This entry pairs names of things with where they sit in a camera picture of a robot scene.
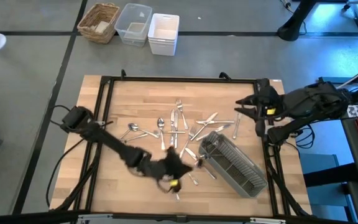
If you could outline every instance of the silver fork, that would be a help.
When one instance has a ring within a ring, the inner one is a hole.
[[[185,146],[183,146],[183,149],[180,151],[180,153],[179,153],[179,158],[182,158],[182,157],[183,157],[183,153],[185,152],[185,149],[186,149],[186,147],[187,147],[187,144],[189,144],[190,139],[191,139],[192,137],[194,137],[194,135],[196,134],[196,131],[197,131],[196,127],[194,127],[194,126],[191,127],[190,132],[189,132],[189,138],[187,139],[187,141],[186,141],[186,143],[185,143]]]
[[[181,117],[183,118],[183,125],[185,126],[185,130],[188,130],[189,127],[187,126],[185,115],[183,114],[183,105],[181,104],[181,100],[177,100],[177,107],[180,111]]]

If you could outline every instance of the wooden table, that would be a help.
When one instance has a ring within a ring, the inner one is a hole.
[[[77,105],[93,110],[100,79],[101,76],[85,76]],[[279,93],[283,93],[283,85],[280,80],[271,80],[270,83]],[[215,119],[233,120],[236,118],[236,112],[233,108],[238,106],[234,102],[253,93],[251,84],[178,82],[162,84],[161,82],[116,81],[114,82],[108,119],[108,121],[114,121],[114,123],[110,124],[106,130],[115,136],[120,136],[127,130],[128,123],[135,123],[142,129],[153,131],[158,129],[158,117],[165,120],[167,126],[165,130],[170,130],[170,112],[176,108],[177,98],[180,98],[183,103],[184,114],[190,128],[193,125],[200,128],[201,126],[196,124],[195,121],[206,119],[214,112],[219,113]],[[184,130],[181,118],[178,124],[179,130]],[[220,125],[209,125],[201,134],[208,133]],[[254,121],[243,116],[237,139],[233,142],[265,172],[262,143],[260,138],[256,136],[254,129]],[[234,125],[225,129],[222,133],[231,136],[233,130]],[[139,134],[140,132],[130,132],[126,138]],[[170,135],[166,134],[164,137],[165,144],[168,145]],[[180,152],[187,137],[187,134],[179,134],[177,152]],[[69,134],[66,150],[79,140],[80,137],[77,134]],[[153,159],[165,157],[164,151],[161,150],[160,139],[152,136],[131,141],[129,144],[141,146],[148,150],[152,153]],[[199,142],[192,141],[188,147],[198,153],[198,145]],[[85,146],[86,143],[83,142],[62,161],[51,208],[59,206],[76,185],[80,176]],[[293,147],[284,144],[280,155],[286,186],[303,209],[311,213],[298,152]],[[186,154],[183,160],[189,164],[194,163],[192,158]],[[182,178],[181,200],[177,202],[174,195],[162,193],[156,187],[154,180],[131,175],[117,153],[103,146],[91,211],[272,216],[268,188],[264,189],[257,198],[240,198],[220,176],[217,180],[213,180],[204,169],[193,171],[193,175],[199,180],[199,186],[195,186],[190,178],[185,175]],[[85,206],[87,187],[85,187],[80,208]],[[282,200],[277,186],[275,192],[279,212],[283,213]]]

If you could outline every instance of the white container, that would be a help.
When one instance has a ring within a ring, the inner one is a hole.
[[[148,33],[153,54],[174,56],[179,31],[179,16],[153,14]]]
[[[141,4],[126,4],[114,28],[124,44],[143,47],[146,43],[153,9]]]

